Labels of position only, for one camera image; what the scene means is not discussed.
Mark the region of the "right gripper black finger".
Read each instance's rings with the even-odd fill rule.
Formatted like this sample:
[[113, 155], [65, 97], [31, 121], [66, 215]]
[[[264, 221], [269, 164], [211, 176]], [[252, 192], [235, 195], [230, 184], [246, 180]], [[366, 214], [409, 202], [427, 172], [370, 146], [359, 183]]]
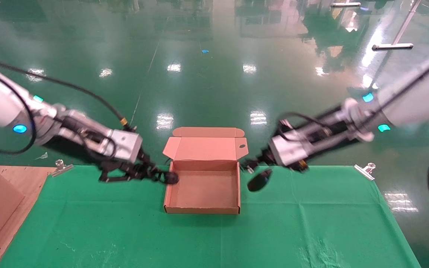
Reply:
[[263, 151], [260, 155], [254, 159], [249, 160], [250, 167], [257, 167], [261, 164], [270, 166], [272, 164], [272, 155], [269, 151]]
[[271, 169], [272, 166], [266, 166], [262, 163], [242, 163], [242, 170], [250, 174], [260, 173]]

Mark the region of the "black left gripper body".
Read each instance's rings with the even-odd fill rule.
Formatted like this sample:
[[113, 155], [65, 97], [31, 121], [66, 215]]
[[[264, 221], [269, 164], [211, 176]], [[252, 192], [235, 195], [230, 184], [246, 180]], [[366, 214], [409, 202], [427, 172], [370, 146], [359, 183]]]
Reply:
[[112, 172], [114, 170], [121, 170], [122, 172], [141, 172], [143, 166], [147, 166], [147, 155], [145, 152], [140, 151], [136, 156], [136, 163], [128, 160], [121, 160], [115, 156], [104, 156], [98, 163], [98, 168], [102, 172]]

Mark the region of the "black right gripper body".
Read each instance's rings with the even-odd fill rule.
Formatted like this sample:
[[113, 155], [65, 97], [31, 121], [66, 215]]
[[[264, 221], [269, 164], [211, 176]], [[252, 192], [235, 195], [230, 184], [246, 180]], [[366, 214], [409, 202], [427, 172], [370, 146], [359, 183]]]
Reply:
[[287, 166], [285, 166], [283, 163], [277, 163], [273, 152], [269, 148], [264, 148], [262, 150], [262, 159], [262, 161], [268, 166], [282, 166], [286, 169], [290, 169], [299, 173], [306, 172], [309, 169], [308, 163], [305, 160], [299, 160]]

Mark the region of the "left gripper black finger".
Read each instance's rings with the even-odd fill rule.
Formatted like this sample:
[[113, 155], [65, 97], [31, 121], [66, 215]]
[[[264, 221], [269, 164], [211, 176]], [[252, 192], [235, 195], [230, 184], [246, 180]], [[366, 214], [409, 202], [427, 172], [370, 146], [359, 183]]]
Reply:
[[132, 169], [132, 179], [143, 180], [149, 179], [156, 181], [156, 166], [149, 163], [137, 163]]
[[139, 178], [162, 178], [163, 172], [150, 160], [143, 150], [139, 151]]

